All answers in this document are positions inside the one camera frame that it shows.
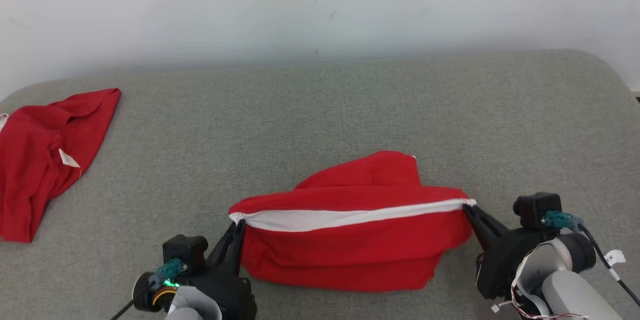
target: white label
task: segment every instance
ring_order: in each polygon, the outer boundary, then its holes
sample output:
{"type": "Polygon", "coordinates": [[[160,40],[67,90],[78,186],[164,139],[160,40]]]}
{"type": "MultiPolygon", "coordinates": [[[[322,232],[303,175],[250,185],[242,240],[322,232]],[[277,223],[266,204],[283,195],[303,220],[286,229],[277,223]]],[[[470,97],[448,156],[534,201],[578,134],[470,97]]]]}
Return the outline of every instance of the white label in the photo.
{"type": "Polygon", "coordinates": [[[0,131],[2,131],[2,128],[4,128],[8,118],[9,115],[7,113],[3,113],[0,115],[0,131]]]}
{"type": "Polygon", "coordinates": [[[60,158],[62,158],[62,163],[64,163],[64,165],[77,167],[78,169],[80,168],[80,165],[78,165],[73,157],[66,154],[62,149],[58,149],[58,151],[60,151],[60,158]]]}
{"type": "Polygon", "coordinates": [[[609,266],[613,266],[618,262],[627,262],[627,259],[620,250],[611,250],[610,252],[606,253],[604,258],[606,259],[606,262],[608,262],[609,266]]]}

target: black cable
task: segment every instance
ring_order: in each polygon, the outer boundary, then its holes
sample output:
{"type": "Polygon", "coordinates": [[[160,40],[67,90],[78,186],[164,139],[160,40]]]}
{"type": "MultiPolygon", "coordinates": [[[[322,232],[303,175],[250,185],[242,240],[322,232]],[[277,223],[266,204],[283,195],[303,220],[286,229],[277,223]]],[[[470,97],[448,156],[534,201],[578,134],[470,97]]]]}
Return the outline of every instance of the black cable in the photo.
{"type": "Polygon", "coordinates": [[[125,313],[125,311],[127,311],[131,307],[131,305],[133,305],[134,302],[136,302],[140,297],[142,297],[142,295],[147,293],[147,291],[149,291],[155,284],[156,284],[155,281],[151,281],[149,285],[147,285],[146,288],[144,288],[144,290],[142,290],[141,292],[138,292],[137,295],[133,296],[131,301],[127,302],[126,305],[111,318],[111,320],[116,320],[116,318],[119,318],[120,316],[122,316],[122,314],[125,313]]]}
{"type": "MultiPolygon", "coordinates": [[[[607,262],[607,259],[604,257],[604,254],[602,254],[602,250],[600,250],[600,247],[598,246],[598,243],[596,242],[592,233],[590,233],[589,230],[587,230],[587,228],[583,224],[578,224],[578,228],[581,229],[585,235],[587,235],[587,237],[589,238],[589,241],[591,241],[591,243],[595,247],[596,252],[598,252],[598,256],[600,257],[600,260],[602,261],[602,263],[605,265],[606,269],[607,270],[611,269],[611,265],[609,265],[609,263],[607,262]]],[[[622,288],[624,288],[624,290],[629,294],[629,296],[631,296],[631,298],[635,301],[635,303],[638,306],[640,306],[640,299],[638,299],[635,293],[631,291],[630,288],[628,288],[627,284],[622,282],[621,279],[619,279],[617,283],[619,283],[620,286],[622,286],[622,288]]]]}

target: white wall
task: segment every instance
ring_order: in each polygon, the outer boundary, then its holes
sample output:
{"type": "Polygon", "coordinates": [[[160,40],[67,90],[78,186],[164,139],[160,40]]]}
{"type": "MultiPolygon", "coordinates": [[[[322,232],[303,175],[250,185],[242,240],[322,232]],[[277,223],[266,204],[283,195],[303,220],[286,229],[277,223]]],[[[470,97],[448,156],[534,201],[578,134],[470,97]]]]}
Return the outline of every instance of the white wall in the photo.
{"type": "Polygon", "coordinates": [[[539,48],[640,90],[640,0],[0,0],[0,98],[116,70],[539,48]]]}

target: gray sofa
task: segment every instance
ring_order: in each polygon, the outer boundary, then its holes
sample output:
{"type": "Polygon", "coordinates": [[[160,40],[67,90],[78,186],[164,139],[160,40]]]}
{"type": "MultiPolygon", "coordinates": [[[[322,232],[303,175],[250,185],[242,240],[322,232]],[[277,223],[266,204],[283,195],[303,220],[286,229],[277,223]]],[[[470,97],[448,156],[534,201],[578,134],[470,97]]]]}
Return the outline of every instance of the gray sofa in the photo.
{"type": "MultiPolygon", "coordinates": [[[[110,87],[123,96],[88,172],[51,201],[32,244],[0,242],[1,318],[110,318],[162,264],[165,240],[215,242],[235,202],[383,149],[415,155],[423,183],[464,186],[512,228],[518,195],[559,193],[606,251],[624,251],[617,272],[640,292],[640,105],[587,53],[59,80],[16,92],[0,113],[110,87]]],[[[479,252],[475,237],[448,252],[414,292],[255,279],[258,318],[517,318],[475,289],[479,252]]],[[[600,263],[583,275],[623,318],[640,318],[600,263]]]]}

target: red cloth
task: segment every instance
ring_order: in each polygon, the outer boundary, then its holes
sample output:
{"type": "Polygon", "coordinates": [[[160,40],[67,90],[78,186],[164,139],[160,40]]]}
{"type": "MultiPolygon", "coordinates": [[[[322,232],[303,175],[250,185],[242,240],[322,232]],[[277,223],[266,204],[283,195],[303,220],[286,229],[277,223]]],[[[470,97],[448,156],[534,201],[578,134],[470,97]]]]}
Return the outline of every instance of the red cloth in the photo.
{"type": "Polygon", "coordinates": [[[416,290],[434,276],[444,251],[471,236],[461,211],[466,201],[473,200],[462,190],[421,186],[414,157],[382,151],[320,171],[293,191],[242,200],[229,213],[247,222],[242,264],[253,277],[336,290],[416,290]],[[448,211],[340,224],[343,214],[355,216],[350,219],[360,214],[346,211],[447,203],[441,201],[461,204],[448,211]],[[324,216],[327,210],[337,214],[336,222],[334,215],[324,216]],[[326,226],[306,230],[316,213],[324,216],[318,223],[329,219],[326,226]]]}
{"type": "Polygon", "coordinates": [[[12,113],[0,131],[0,236],[31,242],[47,202],[87,171],[105,138],[119,89],[77,94],[12,113]],[[60,149],[80,168],[62,163],[60,149]]]}

